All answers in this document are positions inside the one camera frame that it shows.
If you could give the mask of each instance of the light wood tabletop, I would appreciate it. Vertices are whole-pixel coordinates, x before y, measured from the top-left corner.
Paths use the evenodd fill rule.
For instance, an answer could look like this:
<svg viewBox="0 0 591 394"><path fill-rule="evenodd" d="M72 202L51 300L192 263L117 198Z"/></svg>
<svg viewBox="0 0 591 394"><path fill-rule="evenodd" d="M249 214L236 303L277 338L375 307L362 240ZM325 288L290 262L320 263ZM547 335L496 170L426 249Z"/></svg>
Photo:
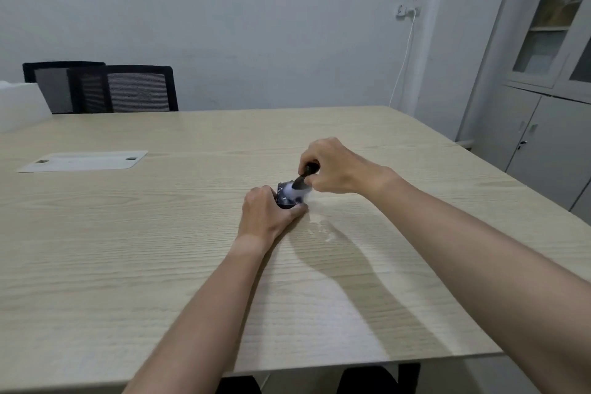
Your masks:
<svg viewBox="0 0 591 394"><path fill-rule="evenodd" d="M0 389L131 378L224 257L246 191L293 179L326 136L591 279L591 227L386 107L57 115L0 135ZM127 170L17 173L143 149ZM499 352L370 203L309 204L262 273L232 372Z"/></svg>

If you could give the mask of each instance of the hand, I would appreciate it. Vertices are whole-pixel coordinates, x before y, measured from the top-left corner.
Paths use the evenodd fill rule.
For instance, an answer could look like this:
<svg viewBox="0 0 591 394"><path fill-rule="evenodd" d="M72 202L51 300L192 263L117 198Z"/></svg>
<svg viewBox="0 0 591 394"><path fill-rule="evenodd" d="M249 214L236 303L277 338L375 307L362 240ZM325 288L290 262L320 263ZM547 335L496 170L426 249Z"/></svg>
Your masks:
<svg viewBox="0 0 591 394"><path fill-rule="evenodd" d="M301 155L299 174L314 160L320 164L320 172L305 182L319 192L361 193L367 181L387 169L355 154L336 137L312 142Z"/></svg>
<svg viewBox="0 0 591 394"><path fill-rule="evenodd" d="M264 255L285 228L307 211L306 204L282 209L277 206L275 194L268 185L255 187L244 198L235 246L254 248Z"/></svg>

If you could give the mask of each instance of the person's right hand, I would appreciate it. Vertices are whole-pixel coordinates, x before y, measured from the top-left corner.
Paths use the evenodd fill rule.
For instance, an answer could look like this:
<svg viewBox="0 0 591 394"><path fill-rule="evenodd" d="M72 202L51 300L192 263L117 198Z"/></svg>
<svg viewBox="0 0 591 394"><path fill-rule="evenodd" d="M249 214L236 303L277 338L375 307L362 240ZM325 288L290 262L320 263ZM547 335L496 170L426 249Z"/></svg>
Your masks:
<svg viewBox="0 0 591 394"><path fill-rule="evenodd" d="M308 176L305 182L319 192L360 193L368 178L383 168L355 154L336 137L316 140L308 146L300 158L300 175L312 161L320 164L320 172Z"/></svg>

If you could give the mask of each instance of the chair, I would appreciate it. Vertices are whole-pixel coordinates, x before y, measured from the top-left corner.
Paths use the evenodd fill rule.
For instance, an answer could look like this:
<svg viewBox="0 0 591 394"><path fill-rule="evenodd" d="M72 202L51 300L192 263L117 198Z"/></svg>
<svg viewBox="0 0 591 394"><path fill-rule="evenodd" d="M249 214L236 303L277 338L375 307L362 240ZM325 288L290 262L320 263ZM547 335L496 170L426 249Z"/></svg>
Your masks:
<svg viewBox="0 0 591 394"><path fill-rule="evenodd" d="M102 66L68 69L75 113L178 111L169 66Z"/></svg>
<svg viewBox="0 0 591 394"><path fill-rule="evenodd" d="M44 61L22 64L26 83L37 83L53 114L72 114L67 70L74 67L104 66L96 61Z"/></svg>

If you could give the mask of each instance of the black brush handle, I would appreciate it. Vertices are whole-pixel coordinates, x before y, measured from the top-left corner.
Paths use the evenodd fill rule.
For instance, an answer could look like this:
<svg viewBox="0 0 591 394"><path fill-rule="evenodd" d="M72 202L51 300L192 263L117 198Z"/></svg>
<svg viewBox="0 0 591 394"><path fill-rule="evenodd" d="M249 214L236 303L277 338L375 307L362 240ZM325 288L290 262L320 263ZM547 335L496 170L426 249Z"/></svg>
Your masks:
<svg viewBox="0 0 591 394"><path fill-rule="evenodd" d="M304 182L304 179L306 179L307 176L314 175L314 174L318 173L318 170L320 170L319 163L308 162L306 164L306 168L304 169L304 174L301 176L298 176L295 179L294 183L291 185L291 188L293 190L303 190L303 189L307 188L308 186Z"/></svg>

